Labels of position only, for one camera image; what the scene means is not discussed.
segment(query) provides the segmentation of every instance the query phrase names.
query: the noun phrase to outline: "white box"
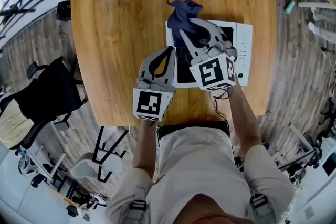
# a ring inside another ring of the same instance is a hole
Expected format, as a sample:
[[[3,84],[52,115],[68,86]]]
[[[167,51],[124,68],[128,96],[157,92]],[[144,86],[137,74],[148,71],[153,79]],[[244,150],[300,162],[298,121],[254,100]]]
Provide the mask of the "white box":
[[[216,24],[219,27],[227,27],[233,29],[232,44],[238,50],[238,57],[237,61],[234,63],[234,68],[235,72],[238,75],[239,84],[241,86],[247,86],[250,63],[251,63],[253,26],[233,22],[217,21],[217,20],[209,20],[209,22]],[[174,46],[172,30],[168,28],[167,22],[166,22],[166,43],[167,46]],[[178,81],[177,58],[178,54],[176,52],[173,86],[176,88],[197,88],[198,84],[196,82],[182,83]]]

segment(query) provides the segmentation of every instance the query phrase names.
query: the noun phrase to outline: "cable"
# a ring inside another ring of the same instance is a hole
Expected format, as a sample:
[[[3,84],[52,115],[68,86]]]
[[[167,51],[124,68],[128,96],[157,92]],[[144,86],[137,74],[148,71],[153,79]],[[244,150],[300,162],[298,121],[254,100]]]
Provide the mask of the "cable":
[[[330,64],[332,70],[334,72],[336,72],[336,67],[331,62],[331,57],[330,57],[330,54],[336,54],[336,51],[332,51],[332,50],[327,49],[326,47],[323,46],[323,43],[320,45],[320,50],[321,50],[321,53],[323,54],[323,56],[328,56],[329,64]]]
[[[137,141],[135,141],[135,139],[132,137],[132,134],[131,134],[131,126],[129,126],[128,127],[128,133],[130,134],[130,138],[131,138],[131,140],[135,143],[135,144],[137,144]]]
[[[226,89],[223,89],[223,94],[220,95],[220,96],[213,96],[215,102],[214,102],[214,107],[215,107],[215,112],[224,119],[225,123],[226,123],[226,126],[227,126],[227,131],[228,131],[228,134],[230,134],[230,126],[229,126],[229,123],[225,117],[224,114],[222,114],[219,110],[218,110],[218,103],[217,103],[217,99],[220,99],[220,100],[226,100],[229,98],[229,93]]]

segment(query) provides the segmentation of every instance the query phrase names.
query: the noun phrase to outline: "chair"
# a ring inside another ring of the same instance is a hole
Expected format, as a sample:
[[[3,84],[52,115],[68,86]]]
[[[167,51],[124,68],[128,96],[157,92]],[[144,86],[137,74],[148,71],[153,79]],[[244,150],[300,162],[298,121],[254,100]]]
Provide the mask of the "chair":
[[[62,121],[54,123],[55,128],[58,130],[69,128],[67,120],[71,112],[87,102],[86,99],[81,100],[76,87],[78,84],[83,85],[83,82],[73,78],[76,66],[77,59],[69,72],[62,63],[62,57],[50,65],[38,66],[34,62],[27,69],[27,77],[30,79],[38,70],[44,69],[38,79],[33,79],[23,90],[1,100],[1,111],[4,111],[14,99],[22,114],[34,123],[24,139],[11,149],[19,146],[30,148],[42,128],[56,120],[57,116],[66,114]]]
[[[123,151],[120,155],[117,152],[113,152],[114,149],[119,145],[123,138],[128,134],[128,131],[125,131],[118,140],[112,145],[112,147],[106,151],[105,143],[103,143],[102,148],[100,148],[100,141],[104,126],[100,128],[98,139],[94,152],[88,152],[83,154],[83,156],[76,162],[73,168],[70,170],[70,173],[75,178],[90,177],[106,183],[111,174],[120,175],[122,172],[122,162],[121,159],[125,155],[126,151]],[[89,164],[94,165],[98,164],[98,172],[96,172]],[[107,176],[102,179],[101,171],[104,169],[108,171]]]
[[[76,162],[76,164],[70,170],[71,175],[74,178],[90,177],[103,183],[106,183],[112,173],[117,175],[121,174],[122,162],[121,157],[119,155],[115,153],[110,154],[109,157],[106,159],[106,161],[101,166],[99,166],[99,172],[96,172],[92,168],[92,165],[94,165],[92,157],[93,157],[92,152],[83,154],[83,156]],[[106,172],[109,172],[110,175],[107,175],[105,179],[101,179],[101,169],[104,169]]]

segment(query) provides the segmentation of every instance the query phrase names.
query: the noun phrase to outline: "blue cloth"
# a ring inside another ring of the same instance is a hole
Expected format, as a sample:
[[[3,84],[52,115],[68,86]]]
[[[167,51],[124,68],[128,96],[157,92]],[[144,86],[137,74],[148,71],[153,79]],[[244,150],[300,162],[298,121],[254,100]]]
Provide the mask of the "blue cloth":
[[[192,0],[174,0],[172,3],[167,0],[167,3],[175,8],[168,19],[168,28],[173,31],[174,46],[185,48],[186,45],[180,35],[180,29],[195,34],[196,29],[188,19],[197,18],[197,14],[203,9],[203,6]]]

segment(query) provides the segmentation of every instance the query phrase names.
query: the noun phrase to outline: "black office chair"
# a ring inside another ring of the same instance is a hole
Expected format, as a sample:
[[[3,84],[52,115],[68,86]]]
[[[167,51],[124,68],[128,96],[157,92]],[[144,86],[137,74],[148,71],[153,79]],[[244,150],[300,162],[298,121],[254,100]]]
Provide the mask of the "black office chair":
[[[69,72],[62,63],[62,57],[54,60],[50,65],[38,66],[34,62],[27,69],[27,77],[30,79],[35,72],[44,69],[38,79],[33,79],[22,91],[1,100],[1,111],[4,111],[11,100],[15,99],[22,114],[34,123],[25,138],[11,149],[19,146],[30,148],[42,128],[54,121],[57,116],[66,114],[62,121],[54,123],[55,128],[63,131],[70,127],[67,120],[71,112],[87,102],[86,99],[81,100],[76,87],[78,84],[83,85],[83,82],[73,78],[76,67],[77,59]]]

